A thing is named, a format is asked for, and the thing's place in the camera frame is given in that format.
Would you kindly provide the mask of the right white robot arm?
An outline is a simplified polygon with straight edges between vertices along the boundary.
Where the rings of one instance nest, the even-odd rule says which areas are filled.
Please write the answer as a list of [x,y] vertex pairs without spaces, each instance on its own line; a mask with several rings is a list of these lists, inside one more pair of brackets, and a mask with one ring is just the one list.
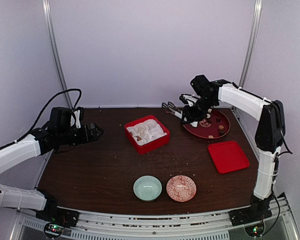
[[278,174],[277,160],[286,144],[285,114],[283,103],[255,95],[225,79],[209,81],[205,75],[197,75],[190,85],[194,94],[181,94],[182,109],[172,102],[163,102],[161,107],[175,115],[184,124],[196,127],[199,122],[212,117],[213,108],[220,103],[229,104],[253,117],[257,122],[255,145],[258,150],[259,165],[252,200],[256,202],[246,210],[249,220],[258,220],[265,212],[263,204],[274,197],[273,186]]

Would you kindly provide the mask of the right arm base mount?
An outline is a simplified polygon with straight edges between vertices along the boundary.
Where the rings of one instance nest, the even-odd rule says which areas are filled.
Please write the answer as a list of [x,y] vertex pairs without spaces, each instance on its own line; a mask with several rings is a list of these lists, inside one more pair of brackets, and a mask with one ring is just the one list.
[[265,219],[272,217],[270,209],[255,213],[251,206],[231,210],[228,214],[232,226],[243,226],[245,233],[252,238],[261,237],[266,232]]

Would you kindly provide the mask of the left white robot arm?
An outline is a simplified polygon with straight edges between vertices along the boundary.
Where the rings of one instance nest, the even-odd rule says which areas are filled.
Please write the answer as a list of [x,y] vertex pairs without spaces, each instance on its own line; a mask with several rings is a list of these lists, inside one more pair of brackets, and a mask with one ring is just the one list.
[[[52,108],[49,120],[43,127],[32,129],[20,140],[0,149],[0,175],[24,161],[58,150],[60,146],[74,147],[97,141],[104,130],[95,123],[82,124],[84,111],[82,107],[74,110]],[[42,211],[51,222],[57,222],[62,218],[62,211],[54,204],[53,197],[43,191],[0,183],[0,208]]]

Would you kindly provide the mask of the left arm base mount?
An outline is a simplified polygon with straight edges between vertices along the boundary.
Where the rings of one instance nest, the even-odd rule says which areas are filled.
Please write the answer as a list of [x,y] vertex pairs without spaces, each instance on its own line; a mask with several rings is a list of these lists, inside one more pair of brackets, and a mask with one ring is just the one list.
[[59,238],[65,229],[76,227],[80,213],[76,210],[47,205],[43,210],[33,210],[35,217],[46,221],[43,227],[44,235],[54,240]]

